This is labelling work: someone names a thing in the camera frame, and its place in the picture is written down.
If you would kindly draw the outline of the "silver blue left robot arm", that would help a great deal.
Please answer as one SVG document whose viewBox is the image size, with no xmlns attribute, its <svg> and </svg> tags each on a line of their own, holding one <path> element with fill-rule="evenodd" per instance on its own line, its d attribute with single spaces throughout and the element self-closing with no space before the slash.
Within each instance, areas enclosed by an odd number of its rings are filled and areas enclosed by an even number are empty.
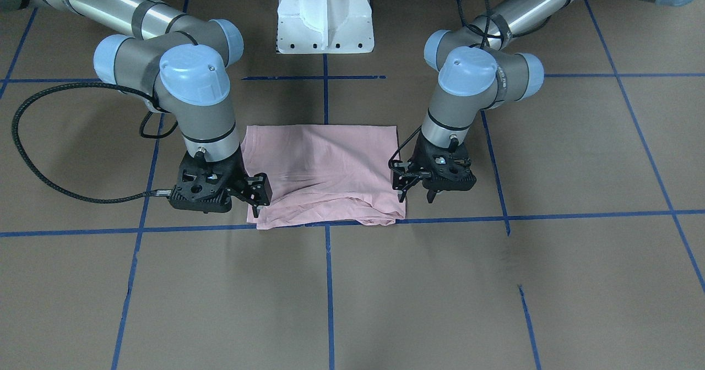
<svg viewBox="0 0 705 370">
<path fill-rule="evenodd" d="M 541 89 L 545 71 L 538 57 L 504 49 L 532 34 L 557 11 L 577 0 L 505 0 L 487 7 L 460 29 L 433 33 L 425 61 L 438 74 L 425 120 L 412 134 L 416 144 L 406 162 L 389 160 L 391 184 L 399 202 L 418 183 L 433 202 L 443 191 L 468 191 L 476 184 L 465 139 L 480 111 L 531 97 Z M 639 0 L 680 7 L 694 0 Z"/>
</svg>

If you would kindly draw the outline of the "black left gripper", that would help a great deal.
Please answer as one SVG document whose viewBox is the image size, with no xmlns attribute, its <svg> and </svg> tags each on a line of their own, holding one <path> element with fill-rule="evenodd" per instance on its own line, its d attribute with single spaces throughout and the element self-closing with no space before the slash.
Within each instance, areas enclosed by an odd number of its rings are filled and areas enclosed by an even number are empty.
<svg viewBox="0 0 705 370">
<path fill-rule="evenodd" d="M 408 161 L 397 159 L 403 147 L 416 138 L 412 156 Z M 390 158 L 391 186 L 398 191 L 398 202 L 403 203 L 408 191 L 420 182 L 427 189 L 426 201 L 433 204 L 439 192 L 456 191 L 458 180 L 450 178 L 453 154 L 458 148 L 458 137 L 451 134 L 449 147 L 437 147 L 429 142 L 420 130 L 415 130 L 397 148 Z"/>
</svg>

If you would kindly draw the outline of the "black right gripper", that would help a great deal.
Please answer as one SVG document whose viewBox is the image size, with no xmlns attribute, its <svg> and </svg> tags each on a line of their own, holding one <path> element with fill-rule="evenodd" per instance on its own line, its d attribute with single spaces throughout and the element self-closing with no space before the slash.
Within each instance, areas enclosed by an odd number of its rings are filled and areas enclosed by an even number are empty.
<svg viewBox="0 0 705 370">
<path fill-rule="evenodd" d="M 270 205 L 272 188 L 266 173 L 249 175 L 245 170 L 242 150 L 237 150 L 232 156 L 220 162 L 226 172 L 226 189 L 231 196 L 251 205 L 251 213 L 257 219 L 263 209 L 262 205 Z"/>
</svg>

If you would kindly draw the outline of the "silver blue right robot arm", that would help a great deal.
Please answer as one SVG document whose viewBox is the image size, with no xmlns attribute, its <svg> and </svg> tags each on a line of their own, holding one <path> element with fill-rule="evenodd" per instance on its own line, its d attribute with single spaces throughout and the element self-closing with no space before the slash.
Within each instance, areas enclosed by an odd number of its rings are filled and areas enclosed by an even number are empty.
<svg viewBox="0 0 705 370">
<path fill-rule="evenodd" d="M 271 203 L 265 173 L 245 170 L 227 67 L 244 51 L 239 29 L 225 19 L 197 19 L 161 0 L 2 0 L 2 11 L 48 6 L 88 17 L 116 31 L 96 47 L 97 82 L 51 87 L 28 97 L 11 121 L 11 137 L 28 169 L 51 189 L 80 201 L 117 204 L 164 197 L 174 209 L 224 214 L 234 198 L 252 215 Z M 30 160 L 20 141 L 20 119 L 33 102 L 80 88 L 120 91 L 143 100 L 149 114 L 172 114 L 186 153 L 173 188 L 116 199 L 81 196 L 58 186 Z"/>
</svg>

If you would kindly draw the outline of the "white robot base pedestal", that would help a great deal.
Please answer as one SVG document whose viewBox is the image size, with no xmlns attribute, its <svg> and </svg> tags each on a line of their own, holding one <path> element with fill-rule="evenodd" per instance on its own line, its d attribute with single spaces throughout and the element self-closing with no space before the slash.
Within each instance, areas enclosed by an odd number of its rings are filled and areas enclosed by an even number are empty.
<svg viewBox="0 0 705 370">
<path fill-rule="evenodd" d="M 284 55 L 375 49 L 371 0 L 279 0 L 275 49 Z"/>
</svg>

